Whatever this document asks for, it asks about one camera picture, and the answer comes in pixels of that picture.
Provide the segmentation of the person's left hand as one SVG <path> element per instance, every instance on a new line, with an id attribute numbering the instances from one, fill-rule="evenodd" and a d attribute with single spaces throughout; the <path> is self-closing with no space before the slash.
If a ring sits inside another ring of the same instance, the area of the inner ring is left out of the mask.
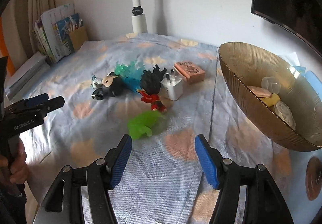
<path id="1" fill-rule="evenodd" d="M 10 166 L 11 176 L 10 182 L 13 184 L 24 184 L 28 179 L 29 169 L 26 163 L 25 147 L 21 139 L 19 139 L 18 151 L 14 162 Z"/>

